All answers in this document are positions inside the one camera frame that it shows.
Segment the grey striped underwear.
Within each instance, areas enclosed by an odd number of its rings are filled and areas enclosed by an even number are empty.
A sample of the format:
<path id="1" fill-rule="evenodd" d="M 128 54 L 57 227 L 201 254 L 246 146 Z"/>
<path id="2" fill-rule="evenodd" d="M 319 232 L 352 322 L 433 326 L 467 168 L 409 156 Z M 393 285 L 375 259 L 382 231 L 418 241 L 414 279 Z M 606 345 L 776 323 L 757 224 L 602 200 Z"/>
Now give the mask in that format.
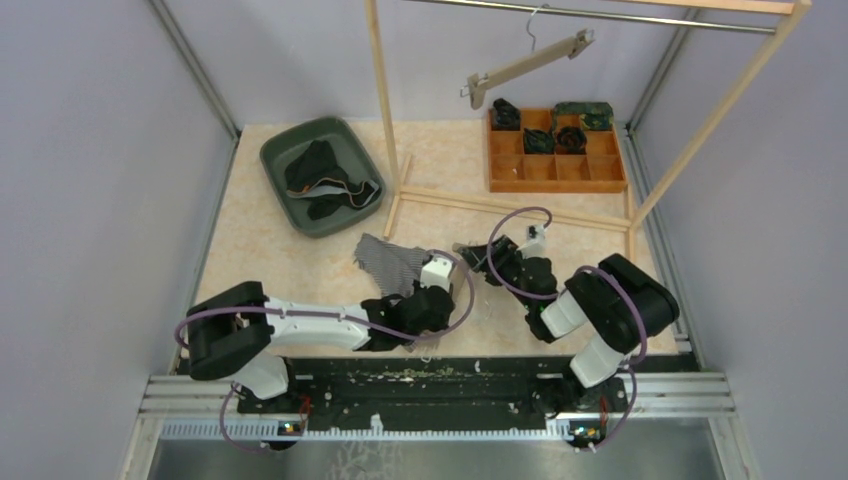
<path id="1" fill-rule="evenodd" d="M 399 246 L 363 233 L 354 249 L 358 267 L 374 280 L 382 296 L 409 297 L 420 278 L 427 253 L 420 247 Z"/>

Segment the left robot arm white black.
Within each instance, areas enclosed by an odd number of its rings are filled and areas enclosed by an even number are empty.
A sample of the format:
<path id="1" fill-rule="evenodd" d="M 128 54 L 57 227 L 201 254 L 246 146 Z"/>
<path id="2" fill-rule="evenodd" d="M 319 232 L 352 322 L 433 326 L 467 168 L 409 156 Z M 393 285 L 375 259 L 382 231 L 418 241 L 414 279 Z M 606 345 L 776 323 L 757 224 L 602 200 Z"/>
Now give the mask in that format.
<path id="1" fill-rule="evenodd" d="M 392 294 L 348 306 L 317 306 L 265 294 L 246 281 L 192 307 L 175 329 L 197 381 L 228 379 L 277 414 L 292 411 L 300 388 L 287 362 L 271 347 L 330 346 L 386 352 L 450 330 L 455 308 L 450 284 L 413 284 L 409 296 Z"/>

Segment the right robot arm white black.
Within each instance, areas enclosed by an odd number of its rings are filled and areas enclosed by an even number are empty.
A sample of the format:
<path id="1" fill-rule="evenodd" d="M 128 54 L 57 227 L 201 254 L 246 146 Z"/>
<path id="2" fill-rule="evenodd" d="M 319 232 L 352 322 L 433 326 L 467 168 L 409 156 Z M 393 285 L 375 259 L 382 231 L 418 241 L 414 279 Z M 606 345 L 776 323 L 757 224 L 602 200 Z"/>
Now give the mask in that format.
<path id="1" fill-rule="evenodd" d="M 661 333 L 680 315 L 671 292 L 620 254 L 591 270 L 583 268 L 560 285 L 545 242 L 519 246 L 503 235 L 488 245 L 459 245 L 457 253 L 475 273 L 510 292 L 526 310 L 533 335 L 552 343 L 577 328 L 595 329 L 570 362 L 575 377 L 563 385 L 563 398 L 576 412 L 590 411 L 602 398 L 601 382 L 614 375 L 642 341 Z"/>

